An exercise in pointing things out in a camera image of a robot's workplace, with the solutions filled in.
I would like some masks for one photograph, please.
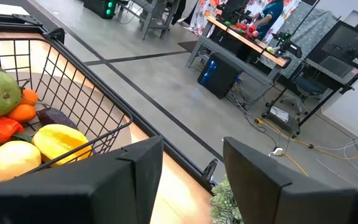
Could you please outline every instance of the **wire basket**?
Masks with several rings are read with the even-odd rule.
[[[27,80],[26,88],[35,90],[39,101],[62,111],[78,127],[88,140],[84,144],[55,158],[33,172],[46,168],[73,153],[91,146],[92,150],[79,157],[102,154],[131,143],[128,125],[132,115],[117,103],[112,96],[95,86],[92,73],[86,73],[67,59],[67,54],[57,50],[52,41],[39,34],[27,34],[29,38],[0,38],[0,67],[15,78],[20,86]],[[37,111],[46,106],[36,104]],[[38,118],[22,124],[25,134],[33,136],[41,127]]]

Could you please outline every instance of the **screen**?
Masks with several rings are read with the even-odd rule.
[[[358,65],[358,56],[353,56],[349,51],[351,49],[358,50],[358,32],[346,26],[339,26],[322,49],[345,62]]]

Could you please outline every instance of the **office chair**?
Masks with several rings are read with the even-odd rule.
[[[280,103],[284,101],[292,103],[292,106],[296,106],[298,108],[298,112],[296,115],[300,115],[305,106],[305,100],[308,97],[313,98],[321,98],[321,95],[326,91],[326,87],[316,80],[312,78],[306,78],[303,76],[303,72],[300,73],[298,77],[294,79],[294,84],[296,85],[296,89],[300,92],[299,97],[285,97],[280,100]],[[306,108],[304,109],[304,114],[307,115],[308,112]]]

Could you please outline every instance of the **white wall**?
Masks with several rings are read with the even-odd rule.
[[[321,0],[316,7],[342,16],[341,20],[352,26],[358,24],[358,1]],[[324,115],[358,136],[358,81],[353,86],[355,91],[348,91],[344,95],[337,93],[322,109]]]
[[[352,11],[358,11],[358,0],[320,0],[316,7],[329,10],[335,16],[342,16],[344,20]]]

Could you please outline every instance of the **orange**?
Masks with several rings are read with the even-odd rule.
[[[31,121],[35,118],[35,108],[31,105],[17,105],[11,112],[6,115],[19,123]]]
[[[20,100],[21,105],[34,106],[38,101],[38,95],[34,90],[24,89],[22,92],[22,99]]]

